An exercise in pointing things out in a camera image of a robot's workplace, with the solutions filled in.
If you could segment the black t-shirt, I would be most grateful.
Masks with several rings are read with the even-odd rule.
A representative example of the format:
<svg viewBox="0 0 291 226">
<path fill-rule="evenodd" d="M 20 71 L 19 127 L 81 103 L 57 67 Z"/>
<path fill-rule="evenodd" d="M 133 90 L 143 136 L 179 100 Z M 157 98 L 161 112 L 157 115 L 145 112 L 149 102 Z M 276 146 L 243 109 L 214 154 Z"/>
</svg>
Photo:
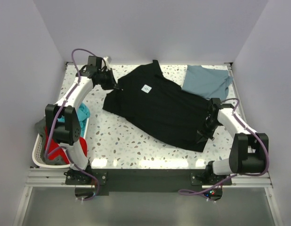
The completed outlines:
<svg viewBox="0 0 291 226">
<path fill-rule="evenodd" d="M 203 152 L 207 139 L 198 132 L 208 116 L 209 102 L 165 78 L 157 60 L 119 78 L 118 86 L 106 95 L 105 111 L 166 144 Z"/>
</svg>

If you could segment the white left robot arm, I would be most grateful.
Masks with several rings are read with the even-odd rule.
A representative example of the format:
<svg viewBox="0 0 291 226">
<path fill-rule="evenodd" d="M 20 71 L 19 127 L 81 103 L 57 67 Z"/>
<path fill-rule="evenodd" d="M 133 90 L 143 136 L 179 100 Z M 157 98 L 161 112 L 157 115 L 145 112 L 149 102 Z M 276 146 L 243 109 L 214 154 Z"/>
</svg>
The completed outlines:
<svg viewBox="0 0 291 226">
<path fill-rule="evenodd" d="M 109 56 L 89 56 L 88 63 L 77 69 L 74 82 L 64 96 L 55 104 L 46 106 L 48 141 L 44 158 L 47 159 L 61 150 L 65 153 L 71 169 L 87 168 L 89 161 L 80 144 L 81 126 L 77 110 L 96 85 L 100 85 L 103 90 L 117 88 L 110 62 Z"/>
</svg>

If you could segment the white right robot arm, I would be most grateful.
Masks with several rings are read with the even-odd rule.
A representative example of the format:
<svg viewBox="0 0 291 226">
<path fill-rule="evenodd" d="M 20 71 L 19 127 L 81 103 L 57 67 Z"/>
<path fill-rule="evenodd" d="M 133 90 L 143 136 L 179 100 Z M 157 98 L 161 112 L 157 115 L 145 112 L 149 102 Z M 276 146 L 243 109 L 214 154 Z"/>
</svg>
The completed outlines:
<svg viewBox="0 0 291 226">
<path fill-rule="evenodd" d="M 229 157 L 219 161 L 210 161 L 204 175 L 247 175 L 262 176 L 269 168 L 268 145 L 269 138 L 265 133 L 258 133 L 252 129 L 237 113 L 239 99 L 235 99 L 236 106 L 226 104 L 219 98 L 209 100 L 208 117 L 200 131 L 198 142 L 213 140 L 217 127 L 223 126 L 231 137 L 233 143 Z"/>
</svg>

